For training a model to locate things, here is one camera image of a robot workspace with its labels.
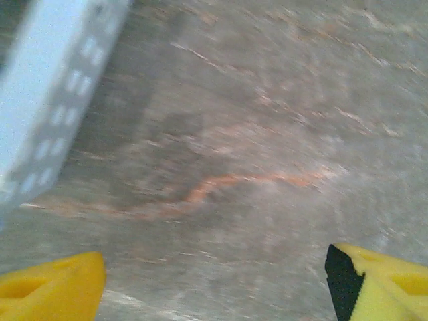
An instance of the gray concrete floor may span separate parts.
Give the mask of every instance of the gray concrete floor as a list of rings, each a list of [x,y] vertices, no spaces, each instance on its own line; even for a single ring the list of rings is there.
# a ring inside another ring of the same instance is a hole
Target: gray concrete floor
[[[335,320],[349,243],[428,265],[428,4],[137,1],[0,272],[101,251],[97,320]]]

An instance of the white plastic object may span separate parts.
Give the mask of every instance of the white plastic object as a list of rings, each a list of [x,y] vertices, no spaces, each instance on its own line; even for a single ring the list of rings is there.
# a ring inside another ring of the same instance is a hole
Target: white plastic object
[[[33,0],[0,74],[0,214],[56,182],[131,0]]]

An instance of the yellow foam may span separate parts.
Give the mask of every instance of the yellow foam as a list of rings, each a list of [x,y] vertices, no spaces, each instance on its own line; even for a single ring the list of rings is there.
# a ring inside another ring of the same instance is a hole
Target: yellow foam
[[[90,321],[106,273],[88,252],[0,276],[0,321]]]
[[[366,274],[350,321],[428,321],[428,267],[334,244]]]

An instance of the black foam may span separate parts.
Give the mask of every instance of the black foam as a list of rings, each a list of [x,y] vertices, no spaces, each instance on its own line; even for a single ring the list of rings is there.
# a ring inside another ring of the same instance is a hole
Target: black foam
[[[364,282],[364,274],[359,276],[351,258],[334,245],[328,247],[325,269],[337,320],[349,321]]]

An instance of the floor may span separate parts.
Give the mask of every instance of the floor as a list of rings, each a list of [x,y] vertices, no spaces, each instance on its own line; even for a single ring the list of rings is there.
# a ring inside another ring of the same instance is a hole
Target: floor
[[[428,4],[136,1],[0,273],[101,251],[97,320],[333,321],[346,241],[428,265]]]

